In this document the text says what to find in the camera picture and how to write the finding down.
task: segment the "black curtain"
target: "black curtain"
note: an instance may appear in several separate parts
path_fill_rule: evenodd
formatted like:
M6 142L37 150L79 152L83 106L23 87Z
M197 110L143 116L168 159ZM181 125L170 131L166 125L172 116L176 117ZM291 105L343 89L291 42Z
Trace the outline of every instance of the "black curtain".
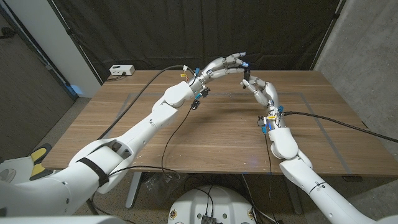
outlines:
M137 70L203 68L236 52L257 70L308 70L339 0L54 0L105 80Z

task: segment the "white device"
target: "white device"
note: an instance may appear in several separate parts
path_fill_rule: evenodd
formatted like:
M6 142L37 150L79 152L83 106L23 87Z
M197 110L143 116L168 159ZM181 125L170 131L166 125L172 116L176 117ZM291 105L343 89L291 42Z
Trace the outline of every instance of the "white device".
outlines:
M238 67L247 67L248 64L238 57L244 55L245 53L238 53L215 59L195 78L190 79L189 83L181 82L171 86L156 102L146 118L120 137L96 140L85 146L73 157L66 169L43 179L20 184L0 181L0 216L10 217L2 221L24 223L26 221L24 217L29 216L71 215L96 191L104 194L111 190L126 175L127 170L108 175L131 166L139 151L156 132L174 121L178 108L186 100L193 99L195 95L197 98L205 96L208 91L205 84L230 73L243 72L244 69ZM277 92L271 83L250 77L241 84L253 92L255 99L266 108L269 135L273 141L271 150L276 157L285 160L280 163L282 172L311 197L330 222L333 224L398 223L398 216L387 217L378 222L366 217L312 170L310 160L299 149L290 129L285 126L283 117L278 116L276 112L279 102ZM125 152L130 153L130 156L122 157ZM218 222L223 220L224 213L221 212L228 210L226 216L231 219L226 223L253 223L250 217L250 219L246 217L250 207L247 200L228 189L213 188L214 191L210 192L210 195L217 198L214 203L214 209L217 211L213 215ZM197 212L203 210L202 201L207 195L188 192L182 197L186 200L179 199L173 205L177 215L172 222L169 220L169 223L181 223L179 218L187 220L185 223L199 223ZM77 219L73 217L70 220L75 222ZM32 219L33 222L36 220L43 223L42 218ZM81 219L85 223L99 223L100 220L101 218Z
M112 65L109 71L111 75L132 75L136 69L133 65Z

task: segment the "wooden table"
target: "wooden table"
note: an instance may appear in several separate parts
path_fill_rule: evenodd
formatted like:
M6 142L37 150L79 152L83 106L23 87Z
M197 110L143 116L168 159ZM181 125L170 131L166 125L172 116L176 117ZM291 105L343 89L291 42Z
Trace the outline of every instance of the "wooden table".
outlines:
M136 71L131 77L106 82L44 159L43 166L66 168L73 155L97 139L156 72ZM180 74L168 71L157 78L108 137L121 135L146 117L164 91L183 80ZM315 113L366 128L320 72L252 71L252 75L274 84L285 111ZM241 74L229 75L208 84L209 96L201 99L199 108L191 111L170 141L166 168L179 172L269 173L264 135L257 126L257 117L265 115L264 109L252 93L242 89L241 79ZM180 108L174 124L154 136L134 164L160 166L165 144L190 103ZM285 120L320 175L398 175L398 162L373 136L312 117L290 115ZM281 174L280 160L271 155L271 162L273 172Z

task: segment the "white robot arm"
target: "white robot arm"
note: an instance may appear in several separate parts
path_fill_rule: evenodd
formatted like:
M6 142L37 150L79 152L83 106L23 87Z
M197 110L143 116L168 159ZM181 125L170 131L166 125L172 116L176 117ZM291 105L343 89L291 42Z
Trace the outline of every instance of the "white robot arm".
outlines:
M271 151L277 158L285 160L279 166L286 178L307 193L331 223L375 223L312 170L312 163L299 150L290 129L285 126L274 86L253 76L241 84L253 92L255 99L266 108L269 139L273 142Z
M171 86L150 115L122 136L100 139L85 146L66 169L44 179L16 185L0 181L0 210L6 217L71 215L96 191L102 194L110 191L127 170L109 174L129 167L156 132L174 121L184 101L198 92L208 91L206 83L229 73L243 72L242 68L232 67L247 67L236 58L244 54L218 58L189 84L181 82ZM129 156L123 159L122 154L126 152Z

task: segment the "blue connector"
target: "blue connector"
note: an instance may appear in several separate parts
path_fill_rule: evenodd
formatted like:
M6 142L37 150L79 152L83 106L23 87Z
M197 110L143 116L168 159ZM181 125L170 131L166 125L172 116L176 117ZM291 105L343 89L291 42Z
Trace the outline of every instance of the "blue connector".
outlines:
M280 106L278 107L278 112L279 112L279 113L283 113L283 111L284 111L284 107L283 107L282 105L280 105Z
M264 134L267 134L267 125L261 127L261 129Z

